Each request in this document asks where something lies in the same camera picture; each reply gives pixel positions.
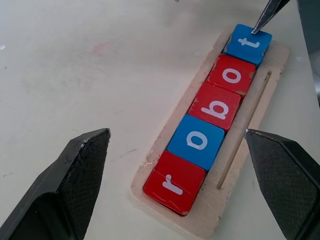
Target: wooden block holder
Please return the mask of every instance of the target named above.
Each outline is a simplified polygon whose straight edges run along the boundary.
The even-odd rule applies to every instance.
[[[130,187],[135,204],[168,226],[185,234],[189,239],[208,239],[214,234],[226,208],[228,197],[240,175],[240,170],[248,158],[249,150],[244,140],[245,129],[259,129],[290,53],[289,48],[283,43],[271,41],[189,214],[179,216],[145,195],[143,186],[192,104],[200,86],[208,77],[233,30],[234,27],[226,30],[217,39],[213,50],[206,57],[143,164],[137,170]]]

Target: wooden block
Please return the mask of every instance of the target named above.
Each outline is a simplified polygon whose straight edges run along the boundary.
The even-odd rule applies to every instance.
[[[245,60],[258,67],[264,58],[272,35],[264,31],[251,34],[252,30],[253,28],[249,26],[238,24],[223,53]]]
[[[209,75],[208,82],[244,98],[255,73],[256,66],[252,63],[220,54]]]
[[[227,132],[234,120],[240,100],[239,94],[204,82],[188,113]]]
[[[143,191],[149,197],[186,216],[205,178],[205,170],[165,151]]]
[[[221,128],[185,115],[169,143],[168,151],[209,171],[224,136],[225,131]]]

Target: blue block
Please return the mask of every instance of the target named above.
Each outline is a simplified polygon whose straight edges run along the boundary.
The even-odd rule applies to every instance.
[[[224,47],[223,53],[245,60],[258,67],[264,58],[272,35],[264,31],[251,34],[252,30],[251,27],[238,24]]]
[[[224,135],[225,131],[221,128],[185,115],[169,143],[168,151],[208,171]]]

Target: red block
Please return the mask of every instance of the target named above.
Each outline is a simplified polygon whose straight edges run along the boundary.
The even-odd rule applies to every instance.
[[[208,82],[237,93],[244,98],[255,72],[255,65],[225,54],[220,54],[209,75]]]
[[[162,153],[143,192],[169,209],[186,216],[205,178],[205,170],[168,151]]]
[[[240,105],[239,94],[205,82],[189,109],[189,114],[228,131]]]

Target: white table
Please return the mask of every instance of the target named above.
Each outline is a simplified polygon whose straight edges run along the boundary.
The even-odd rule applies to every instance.
[[[253,26],[266,4],[1,1],[0,224],[70,139],[107,127],[112,137],[85,239],[183,239],[133,207],[131,181],[220,32]],[[320,112],[297,3],[264,30],[291,56],[261,130],[296,140],[319,161]],[[214,239],[285,239],[250,161]]]

